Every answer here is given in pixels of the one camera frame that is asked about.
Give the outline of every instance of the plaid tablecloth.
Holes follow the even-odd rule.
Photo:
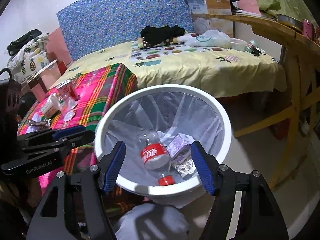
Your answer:
[[[72,79],[72,83],[80,96],[76,115],[69,122],[64,122],[61,114],[56,115],[51,120],[52,129],[64,129],[82,124],[87,129],[95,131],[99,120],[108,109],[119,99],[137,89],[135,75],[121,63],[77,75]],[[54,92],[57,92],[56,88],[49,91],[49,93]],[[41,107],[44,103],[45,100],[41,103],[36,102],[32,106],[19,126],[18,135],[26,133],[28,119],[32,119],[34,114],[41,115]],[[63,167],[39,177],[42,193],[46,191],[58,171],[66,171],[67,174],[77,173],[96,162],[92,144],[71,150],[70,155],[65,158]],[[119,192],[118,186],[115,188],[115,194],[116,192]]]

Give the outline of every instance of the metal screw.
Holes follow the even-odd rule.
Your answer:
[[[228,169],[228,166],[225,164],[221,164],[221,165],[219,165],[219,169],[222,171],[226,171]]]
[[[58,173],[57,173],[57,177],[58,178],[61,178],[61,177],[63,177],[64,176],[64,172],[63,171],[59,171]]]
[[[259,171],[253,171],[252,174],[255,176],[255,177],[260,177],[261,173]]]
[[[98,169],[98,165],[91,165],[89,169],[90,171],[96,171]]]

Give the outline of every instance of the tiled floor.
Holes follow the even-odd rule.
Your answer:
[[[241,102],[224,106],[233,130],[248,126],[261,119],[261,114],[253,111],[247,104]],[[305,152],[305,138],[300,135],[297,137],[296,151],[293,154],[290,164],[283,171],[283,175],[289,173],[297,164],[302,152]],[[314,148],[318,147],[319,141],[310,147],[307,160],[300,169],[295,180],[289,180],[280,187],[275,193],[275,198],[283,214],[287,225],[289,237],[294,237],[319,200],[319,180],[320,169],[317,162]],[[270,181],[274,167],[284,149],[285,140],[276,140],[269,129],[263,129],[239,138],[232,138],[229,153],[224,161],[234,171],[250,173],[252,170],[259,170],[266,181]],[[214,197],[204,195],[193,203],[181,209],[186,219],[190,223],[190,240],[199,238],[204,225],[207,221]],[[233,218],[228,232],[228,237],[232,238],[236,232],[238,223],[241,193],[237,192]]]

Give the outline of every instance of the red bottle label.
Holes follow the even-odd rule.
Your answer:
[[[143,164],[145,164],[148,160],[162,154],[168,154],[166,148],[161,143],[154,143],[146,146],[140,152],[140,157],[143,160]]]

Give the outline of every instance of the purple carton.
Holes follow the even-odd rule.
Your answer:
[[[167,146],[167,151],[172,158],[171,163],[182,163],[189,155],[194,138],[190,135],[178,133]]]

